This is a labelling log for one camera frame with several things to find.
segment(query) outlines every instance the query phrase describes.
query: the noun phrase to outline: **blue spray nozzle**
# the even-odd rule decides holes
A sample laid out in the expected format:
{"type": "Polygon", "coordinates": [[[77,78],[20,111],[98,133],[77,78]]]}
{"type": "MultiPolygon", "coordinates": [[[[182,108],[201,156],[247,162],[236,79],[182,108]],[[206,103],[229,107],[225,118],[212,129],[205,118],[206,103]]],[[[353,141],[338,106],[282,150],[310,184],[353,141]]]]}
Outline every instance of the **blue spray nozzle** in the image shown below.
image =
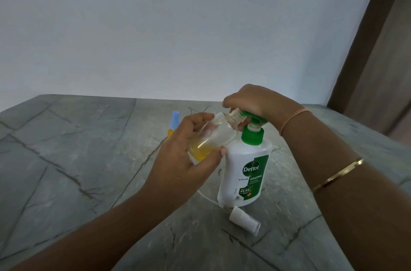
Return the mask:
{"type": "Polygon", "coordinates": [[[176,130],[180,123],[181,123],[181,121],[180,121],[180,112],[173,111],[173,117],[171,118],[170,128],[172,130],[176,130]]]}

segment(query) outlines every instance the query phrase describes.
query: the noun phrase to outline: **tabletop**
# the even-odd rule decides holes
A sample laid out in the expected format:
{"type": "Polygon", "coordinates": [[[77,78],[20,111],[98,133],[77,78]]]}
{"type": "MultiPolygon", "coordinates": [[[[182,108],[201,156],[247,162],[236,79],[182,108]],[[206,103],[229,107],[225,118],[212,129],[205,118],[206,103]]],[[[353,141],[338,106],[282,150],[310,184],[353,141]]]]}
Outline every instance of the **tabletop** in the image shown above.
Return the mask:
{"type": "MultiPolygon", "coordinates": [[[[409,148],[326,107],[306,107],[411,194],[409,148]]],[[[41,95],[1,112],[0,270],[136,193],[174,110],[224,111],[219,102],[41,95]]],[[[352,270],[284,139],[270,124],[265,138],[276,149],[261,196],[243,208],[261,222],[256,237],[196,193],[114,270],[352,270]]]]}

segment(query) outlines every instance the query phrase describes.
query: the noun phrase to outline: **green label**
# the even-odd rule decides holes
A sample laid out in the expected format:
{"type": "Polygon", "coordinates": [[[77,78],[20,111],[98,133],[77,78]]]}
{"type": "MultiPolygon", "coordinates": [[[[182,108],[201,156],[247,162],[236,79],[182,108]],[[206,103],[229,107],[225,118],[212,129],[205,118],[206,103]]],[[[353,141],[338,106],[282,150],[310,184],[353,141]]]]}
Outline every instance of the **green label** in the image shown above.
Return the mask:
{"type": "Polygon", "coordinates": [[[243,174],[249,177],[248,184],[244,188],[240,188],[238,194],[244,198],[244,200],[251,199],[260,192],[261,183],[263,181],[263,175],[265,166],[267,165],[268,155],[255,158],[252,162],[249,162],[243,167],[243,174]]]}

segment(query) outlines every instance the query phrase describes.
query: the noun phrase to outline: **hand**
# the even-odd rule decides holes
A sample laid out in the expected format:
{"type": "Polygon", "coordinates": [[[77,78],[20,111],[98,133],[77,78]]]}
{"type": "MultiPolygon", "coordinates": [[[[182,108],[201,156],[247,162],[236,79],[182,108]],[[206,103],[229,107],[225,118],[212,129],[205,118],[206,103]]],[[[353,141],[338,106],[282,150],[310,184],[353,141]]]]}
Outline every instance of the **hand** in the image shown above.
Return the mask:
{"type": "Polygon", "coordinates": [[[183,118],[154,161],[144,190],[155,195],[171,212],[204,184],[226,153],[224,147],[219,147],[197,165],[188,156],[190,139],[213,117],[212,113],[195,113],[183,118]]]}
{"type": "MultiPolygon", "coordinates": [[[[222,105],[224,108],[239,108],[265,118],[277,129],[293,112],[302,108],[299,103],[271,89],[251,84],[244,85],[238,92],[225,97],[222,105]]],[[[246,119],[238,126],[238,130],[242,131],[250,122],[251,119],[246,119]]]]}

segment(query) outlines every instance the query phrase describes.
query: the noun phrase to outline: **green pump dispenser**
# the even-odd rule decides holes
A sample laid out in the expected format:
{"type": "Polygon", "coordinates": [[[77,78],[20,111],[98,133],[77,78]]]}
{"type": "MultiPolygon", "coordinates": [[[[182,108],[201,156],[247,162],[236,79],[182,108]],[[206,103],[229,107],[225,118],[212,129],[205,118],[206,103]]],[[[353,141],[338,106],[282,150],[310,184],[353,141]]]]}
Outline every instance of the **green pump dispenser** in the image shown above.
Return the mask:
{"type": "Polygon", "coordinates": [[[265,118],[254,115],[253,113],[242,111],[242,115],[251,118],[251,123],[244,127],[241,140],[251,146],[258,146],[263,143],[264,129],[261,125],[267,123],[265,118]]]}

